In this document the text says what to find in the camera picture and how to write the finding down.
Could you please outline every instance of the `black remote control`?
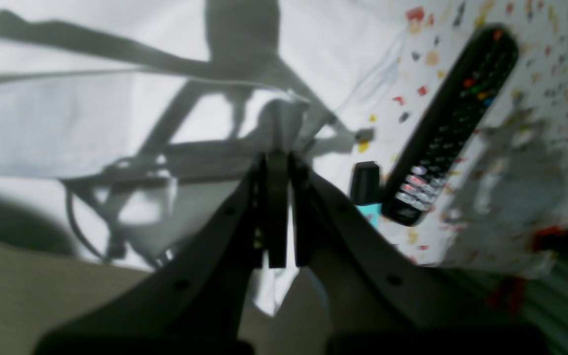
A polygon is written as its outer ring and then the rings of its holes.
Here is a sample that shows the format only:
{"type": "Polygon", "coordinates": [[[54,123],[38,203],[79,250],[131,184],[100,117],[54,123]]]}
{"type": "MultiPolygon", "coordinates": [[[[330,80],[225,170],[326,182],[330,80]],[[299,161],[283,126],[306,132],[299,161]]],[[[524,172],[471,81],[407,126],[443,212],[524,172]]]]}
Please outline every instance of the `black remote control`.
{"type": "Polygon", "coordinates": [[[473,34],[385,185],[384,216],[403,225],[420,222],[517,59],[516,42],[502,25],[473,34]]]}

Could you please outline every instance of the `screw hole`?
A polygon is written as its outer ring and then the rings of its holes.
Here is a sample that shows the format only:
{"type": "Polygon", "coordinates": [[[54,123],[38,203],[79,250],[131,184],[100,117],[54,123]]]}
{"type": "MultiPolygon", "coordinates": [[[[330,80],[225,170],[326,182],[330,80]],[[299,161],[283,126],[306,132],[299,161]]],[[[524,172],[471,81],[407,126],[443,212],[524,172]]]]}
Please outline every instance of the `screw hole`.
{"type": "Polygon", "coordinates": [[[394,286],[400,286],[400,285],[402,285],[402,279],[399,278],[398,276],[387,275],[387,282],[388,282],[390,285],[394,285],[394,286]]]}
{"type": "Polygon", "coordinates": [[[174,284],[174,289],[175,290],[184,290],[188,286],[190,286],[190,281],[182,279],[182,280],[176,281],[176,283],[174,284]]]}

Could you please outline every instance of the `white fabric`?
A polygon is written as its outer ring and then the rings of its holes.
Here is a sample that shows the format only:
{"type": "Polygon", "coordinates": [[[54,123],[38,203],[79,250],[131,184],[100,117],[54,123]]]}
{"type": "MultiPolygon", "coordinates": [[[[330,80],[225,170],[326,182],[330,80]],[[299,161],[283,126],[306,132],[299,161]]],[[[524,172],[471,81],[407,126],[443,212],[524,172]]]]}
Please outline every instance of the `white fabric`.
{"type": "MultiPolygon", "coordinates": [[[[231,11],[235,4],[245,2],[225,4],[231,11]]],[[[319,140],[316,145],[326,149],[320,157],[314,157],[314,163],[320,173],[330,178],[333,171],[343,169],[347,161],[343,157],[352,149],[354,132],[397,76],[406,23],[401,16],[392,16],[383,2],[286,0],[279,8],[278,53],[310,91],[286,83],[282,78],[288,74],[282,74],[277,66],[251,74],[239,73],[241,69],[225,71],[225,63],[239,68],[259,67],[262,57],[234,58],[234,43],[212,51],[208,40],[214,41],[212,33],[216,33],[208,29],[207,16],[215,14],[207,12],[208,3],[203,0],[152,0],[145,4],[139,0],[0,0],[0,11],[6,11],[0,16],[9,16],[11,23],[25,26],[56,20],[198,61],[170,61],[175,67],[161,68],[0,38],[0,175],[76,178],[101,173],[109,164],[140,149],[179,90],[205,85],[207,90],[171,139],[173,144],[183,144],[179,163],[193,167],[189,172],[182,171],[183,177],[229,173],[230,167],[243,166],[256,153],[268,151],[275,144],[290,149],[299,143],[298,136],[307,140],[305,135],[312,137],[314,127],[327,121],[313,121],[318,98],[328,109],[337,110],[337,129],[341,127],[341,131],[335,134],[347,133],[345,138],[337,137],[342,142],[336,153],[328,154],[332,146],[326,141],[319,140]],[[220,66],[209,70],[208,61],[220,66]],[[182,72],[181,68],[187,67],[196,69],[182,72]],[[243,122],[237,123],[233,121],[230,100],[244,87],[250,88],[252,94],[243,122]],[[282,117],[262,126],[260,112],[275,101],[281,104],[274,112],[282,117]],[[306,121],[291,119],[304,119],[304,112],[309,113],[306,121]],[[283,131],[282,142],[273,141],[277,130],[274,124],[283,131]],[[230,145],[228,139],[235,130],[238,140],[230,145]],[[188,144],[199,142],[209,145],[195,148],[188,144]]],[[[154,253],[160,246],[189,238],[207,222],[235,184],[170,184],[172,187],[148,191],[143,197],[132,196],[120,214],[120,222],[126,226],[124,233],[131,237],[130,247],[154,253]],[[165,197],[156,204],[152,196],[159,195],[165,197]],[[148,227],[161,234],[158,240],[151,241],[148,227]]],[[[22,200],[45,218],[69,229],[63,192],[55,193],[55,188],[47,180],[0,178],[0,192],[6,191],[6,196],[22,200]],[[42,192],[43,183],[52,191],[51,197],[42,192]]],[[[86,236],[102,249],[108,235],[106,226],[81,201],[76,200],[74,207],[86,236]]],[[[78,256],[93,260],[83,248],[79,248],[78,256]]],[[[146,267],[132,256],[132,250],[122,265],[146,267]]],[[[296,273],[296,268],[291,267],[264,270],[258,276],[261,287],[255,290],[254,299],[265,312],[277,311],[296,273]]]]}

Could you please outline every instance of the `colorful polka dot fabric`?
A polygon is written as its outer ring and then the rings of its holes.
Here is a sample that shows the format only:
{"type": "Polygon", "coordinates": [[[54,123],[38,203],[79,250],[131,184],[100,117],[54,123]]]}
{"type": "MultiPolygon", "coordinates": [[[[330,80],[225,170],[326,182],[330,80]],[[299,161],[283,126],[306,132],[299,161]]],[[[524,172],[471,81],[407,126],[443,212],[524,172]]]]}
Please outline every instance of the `colorful polka dot fabric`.
{"type": "Polygon", "coordinates": [[[568,1],[389,6],[404,13],[409,38],[389,99],[365,117],[376,136],[354,152],[386,176],[476,29],[504,24],[520,57],[428,216],[416,227],[381,218],[379,231],[419,265],[546,274],[554,255],[532,250],[533,236],[568,227],[568,1]]]}

